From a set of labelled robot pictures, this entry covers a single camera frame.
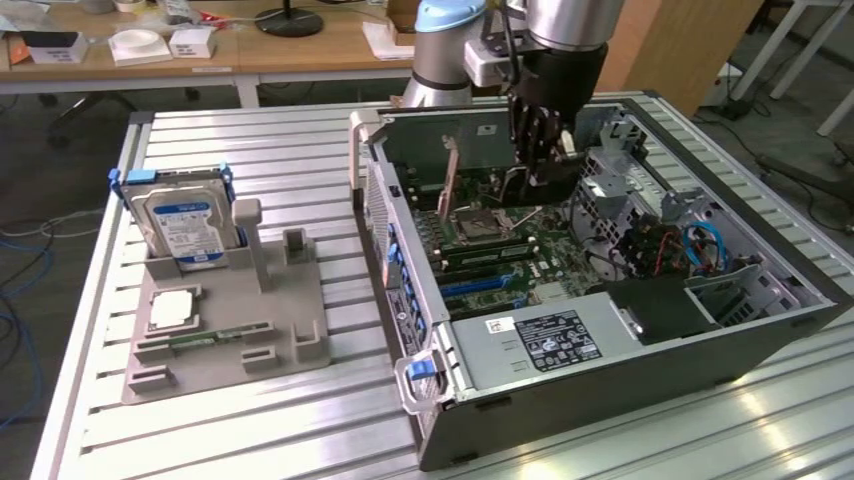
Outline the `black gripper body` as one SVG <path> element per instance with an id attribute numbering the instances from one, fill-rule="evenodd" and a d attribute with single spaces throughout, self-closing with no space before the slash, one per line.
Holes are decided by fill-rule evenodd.
<path id="1" fill-rule="evenodd" d="M 590 101 L 609 53 L 603 43 L 593 50 L 546 49 L 528 52 L 522 62 L 522 102 L 556 113 L 564 123 Z"/>

